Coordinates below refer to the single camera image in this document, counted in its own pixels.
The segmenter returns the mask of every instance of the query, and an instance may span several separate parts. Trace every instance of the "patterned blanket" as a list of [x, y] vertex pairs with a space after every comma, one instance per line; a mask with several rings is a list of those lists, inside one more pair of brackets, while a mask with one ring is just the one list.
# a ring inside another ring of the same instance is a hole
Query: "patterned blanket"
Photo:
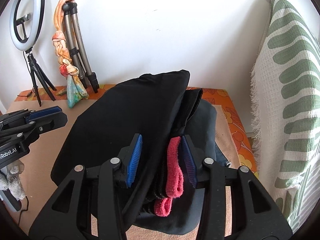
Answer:
[[271, 0], [270, 23], [252, 71], [259, 179], [293, 231], [320, 196], [320, 48], [287, 0]]

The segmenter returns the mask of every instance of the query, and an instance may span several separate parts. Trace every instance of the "braided scarf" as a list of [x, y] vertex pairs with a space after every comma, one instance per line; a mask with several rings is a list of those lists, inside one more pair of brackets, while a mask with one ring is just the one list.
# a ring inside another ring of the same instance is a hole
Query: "braided scarf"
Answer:
[[66, 46], [66, 38], [62, 31], [62, 21], [64, 16], [62, 6], [67, 1], [74, 2], [75, 0], [59, 0], [57, 4], [53, 16], [54, 26], [57, 31], [52, 36], [52, 41], [55, 46], [55, 54], [58, 56], [60, 73], [67, 78], [68, 107], [72, 108], [82, 98], [88, 99], [89, 95], [78, 77], [78, 68], [71, 64], [72, 59], [70, 58], [69, 50]]

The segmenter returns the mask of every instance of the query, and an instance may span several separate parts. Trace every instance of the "cable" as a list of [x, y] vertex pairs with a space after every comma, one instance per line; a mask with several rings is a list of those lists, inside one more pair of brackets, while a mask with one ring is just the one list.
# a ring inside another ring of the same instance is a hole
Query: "cable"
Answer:
[[[29, 66], [28, 66], [28, 62], [27, 62], [27, 60], [26, 60], [26, 56], [24, 55], [24, 52], [22, 52], [23, 53], [23, 58], [24, 58], [24, 61], [26, 62], [26, 65], [27, 65], [27, 69], [28, 69], [28, 71], [29, 71], [29, 74], [30, 74], [30, 77], [31, 77], [31, 71], [29, 70]], [[35, 87], [33, 86], [32, 87], [32, 89], [31, 89], [31, 91], [26, 95], [26, 96], [19, 96], [18, 95], [18, 97], [30, 97], [31, 95], [32, 95], [32, 92], [34, 92], [35, 91]]]
[[20, 220], [21, 220], [21, 215], [22, 215], [22, 213], [29, 210], [29, 199], [28, 199], [27, 196], [26, 196], [26, 199], [27, 199], [27, 207], [26, 207], [26, 209], [22, 209], [22, 210], [20, 211], [18, 226], [20, 225]]

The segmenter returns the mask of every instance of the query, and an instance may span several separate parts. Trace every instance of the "white glove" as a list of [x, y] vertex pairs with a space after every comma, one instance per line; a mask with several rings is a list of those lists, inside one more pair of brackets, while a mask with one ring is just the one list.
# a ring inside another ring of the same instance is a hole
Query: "white glove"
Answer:
[[0, 190], [7, 190], [8, 189], [8, 181], [6, 177], [0, 173]]
[[24, 199], [26, 197], [26, 193], [23, 190], [19, 178], [19, 174], [21, 174], [23, 170], [24, 164], [20, 160], [16, 160], [13, 163], [7, 165], [8, 188], [12, 196], [18, 199]]

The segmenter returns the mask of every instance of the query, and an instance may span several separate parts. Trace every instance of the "pink towel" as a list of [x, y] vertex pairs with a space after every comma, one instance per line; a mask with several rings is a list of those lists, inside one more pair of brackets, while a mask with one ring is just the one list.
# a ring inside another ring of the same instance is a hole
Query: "pink towel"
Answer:
[[177, 198], [183, 193], [183, 173], [178, 163], [178, 147], [181, 137], [170, 139], [167, 150], [167, 185], [165, 192], [168, 197]]
[[163, 199], [157, 199], [155, 201], [154, 210], [158, 217], [167, 217], [170, 214], [172, 206], [172, 198], [167, 197]]
[[172, 199], [180, 197], [183, 193], [183, 173], [178, 163], [178, 147], [181, 137], [170, 139], [167, 149], [167, 184], [165, 192], [168, 198], [155, 201], [155, 214], [159, 217], [166, 217], [171, 212]]

